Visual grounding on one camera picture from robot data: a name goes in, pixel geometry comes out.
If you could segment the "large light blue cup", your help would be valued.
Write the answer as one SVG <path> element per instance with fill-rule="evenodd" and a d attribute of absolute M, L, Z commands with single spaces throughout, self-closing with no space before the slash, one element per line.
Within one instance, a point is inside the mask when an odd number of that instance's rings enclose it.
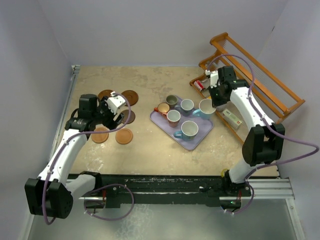
<path fill-rule="evenodd" d="M 213 107 L 212 100 L 210 98 L 205 98 L 199 102 L 198 109 L 192 112 L 192 116 L 203 120 L 209 120 L 215 111 L 216 108 Z"/>

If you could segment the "light orange wooden coaster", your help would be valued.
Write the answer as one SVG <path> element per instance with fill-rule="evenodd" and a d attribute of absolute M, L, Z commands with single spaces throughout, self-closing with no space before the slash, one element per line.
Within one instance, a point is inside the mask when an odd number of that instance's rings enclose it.
<path fill-rule="evenodd" d="M 118 130 L 115 134 L 115 140 L 121 145 L 126 145 L 130 143 L 133 139 L 133 133 L 128 128 L 122 128 Z"/>
<path fill-rule="evenodd" d="M 91 134 L 91 139 L 94 143 L 102 144 L 109 138 L 109 133 L 106 132 L 108 129 L 104 126 L 97 127 L 93 134 Z"/>

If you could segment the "reddish wooden coaster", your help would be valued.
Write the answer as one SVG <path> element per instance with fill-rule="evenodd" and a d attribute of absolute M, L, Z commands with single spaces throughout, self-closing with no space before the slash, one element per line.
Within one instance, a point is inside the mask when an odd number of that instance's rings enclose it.
<path fill-rule="evenodd" d="M 125 90 L 121 94 L 128 100 L 130 106 L 135 105 L 139 100 L 139 95 L 134 90 Z"/>
<path fill-rule="evenodd" d="M 113 90 L 111 89 L 105 89 L 105 90 L 102 90 L 98 95 L 97 97 L 102 100 L 103 97 L 106 97 L 106 98 L 110 98 L 110 97 L 114 97 L 115 94 L 113 94 Z"/>

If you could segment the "dark walnut coaster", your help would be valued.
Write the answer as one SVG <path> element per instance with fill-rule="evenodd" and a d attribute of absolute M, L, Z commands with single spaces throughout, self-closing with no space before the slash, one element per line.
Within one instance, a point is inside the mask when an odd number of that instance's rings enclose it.
<path fill-rule="evenodd" d="M 131 124 L 135 118 L 136 118 L 136 114 L 134 113 L 133 110 L 131 110 L 129 112 L 128 109 L 125 109 L 121 112 L 121 114 L 123 115 L 123 118 L 122 118 L 122 123 L 124 124 L 125 122 L 127 122 L 127 124 Z"/>

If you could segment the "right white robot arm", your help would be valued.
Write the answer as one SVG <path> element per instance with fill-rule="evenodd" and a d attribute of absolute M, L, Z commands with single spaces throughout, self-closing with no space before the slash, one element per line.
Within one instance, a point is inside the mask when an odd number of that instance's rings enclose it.
<path fill-rule="evenodd" d="M 205 75 L 210 79 L 210 86 L 207 89 L 212 106 L 217 108 L 228 102 L 233 103 L 249 130 L 242 145 L 241 161 L 228 171 L 229 179 L 222 183 L 223 192 L 233 196 L 240 190 L 240 184 L 245 182 L 254 168 L 269 165 L 281 157 L 284 140 L 271 130 L 284 135 L 285 127 L 281 123 L 274 123 L 264 113 L 249 92 L 248 82 L 237 79 L 232 66 L 223 66 L 216 71 L 206 70 Z"/>

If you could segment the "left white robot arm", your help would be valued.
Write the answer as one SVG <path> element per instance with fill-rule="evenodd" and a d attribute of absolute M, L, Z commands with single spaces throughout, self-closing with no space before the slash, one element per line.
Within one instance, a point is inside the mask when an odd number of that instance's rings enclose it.
<path fill-rule="evenodd" d="M 24 185 L 32 215 L 43 216 L 44 222 L 51 225 L 70 214 L 76 199 L 87 193 L 101 194 L 103 180 L 98 172 L 84 171 L 71 183 L 67 179 L 82 147 L 91 135 L 98 134 L 96 126 L 106 127 L 106 134 L 120 130 L 124 115 L 119 111 L 128 105 L 129 101 L 114 91 L 110 97 L 102 99 L 95 94 L 80 96 L 78 108 L 66 122 L 62 140 L 52 158 L 37 178 L 29 178 Z"/>

